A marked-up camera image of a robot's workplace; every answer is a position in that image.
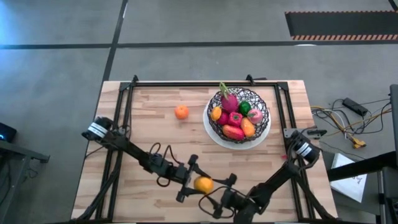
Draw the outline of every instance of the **orange fruit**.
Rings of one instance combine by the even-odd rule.
[[[188,117],[189,110],[188,110],[187,106],[185,106],[185,105],[178,105],[174,109],[174,113],[175,113],[175,117],[177,119],[185,119]]]
[[[193,188],[204,192],[205,194],[210,193],[213,190],[214,183],[213,180],[207,177],[197,177],[193,182]]]

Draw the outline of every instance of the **fruit bowl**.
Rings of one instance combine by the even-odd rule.
[[[262,121],[254,125],[255,133],[253,136],[249,138],[245,137],[243,140],[238,141],[225,136],[222,130],[222,126],[218,124],[216,121],[213,121],[211,119],[211,112],[213,111],[213,108],[221,105],[222,94],[220,91],[218,91],[209,101],[207,107],[207,117],[211,128],[222,140],[233,142],[236,144],[242,144],[257,139],[259,136],[261,136],[261,134],[269,125],[270,117],[266,103],[264,102],[264,100],[261,99],[261,97],[255,91],[249,90],[247,88],[228,87],[228,91],[231,94],[235,95],[239,102],[247,101],[251,105],[252,109],[259,109],[263,115]]]

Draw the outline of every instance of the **wooden tabletop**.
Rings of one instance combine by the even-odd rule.
[[[304,82],[288,81],[290,97],[298,128],[314,125]],[[98,103],[97,116],[113,118],[120,82],[104,82]],[[155,142],[162,144],[161,152],[171,145],[175,157],[186,163],[191,154],[199,156],[199,166],[215,179],[225,179],[230,173],[238,176],[233,187],[247,193],[251,187],[266,181],[283,164],[285,154],[282,130],[273,87],[249,87],[266,102],[271,114],[271,130],[266,139],[253,149],[234,151],[217,145],[207,135],[203,126],[203,110],[209,99],[218,91],[213,87],[136,87],[132,100],[131,141],[144,151]],[[289,116],[285,107],[289,127]],[[174,116],[174,107],[189,107],[189,118],[180,121]],[[88,153],[97,149],[90,143]],[[106,150],[101,149],[84,163],[72,218],[83,213],[94,199],[101,185]],[[337,216],[323,159],[307,170],[310,188],[320,203],[333,216]],[[171,183],[166,188],[156,184],[157,176],[142,170],[138,162],[124,154],[114,210],[114,222],[231,222],[232,219],[215,220],[198,208],[201,195],[185,198],[184,203],[175,200],[181,185]],[[222,191],[214,194],[220,199]],[[302,207],[306,211],[301,192]],[[204,208],[212,211],[210,203],[203,201]],[[262,215],[255,215],[254,222],[297,221],[291,183],[286,182],[272,196]]]

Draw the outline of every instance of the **gray floor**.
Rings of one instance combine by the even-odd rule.
[[[0,44],[110,43],[121,0],[2,0]],[[284,11],[390,10],[385,0],[130,0],[119,42],[289,40]],[[93,119],[108,49],[0,50],[0,122],[18,129],[17,143],[51,154],[39,176],[24,183],[10,223],[61,222],[70,218],[87,142],[80,137]],[[110,80],[237,80],[247,74],[305,80],[312,105],[337,98],[357,102],[387,98],[398,83],[398,46],[219,47],[119,49]],[[367,105],[370,111],[385,102]],[[359,117],[350,114],[351,120]],[[354,150],[343,136],[328,144],[372,157],[393,149],[391,116],[384,131],[361,136]],[[316,119],[321,128],[332,130]],[[378,129],[375,121],[369,130]],[[324,146],[324,150],[335,149]],[[338,205],[344,220],[374,222]]]

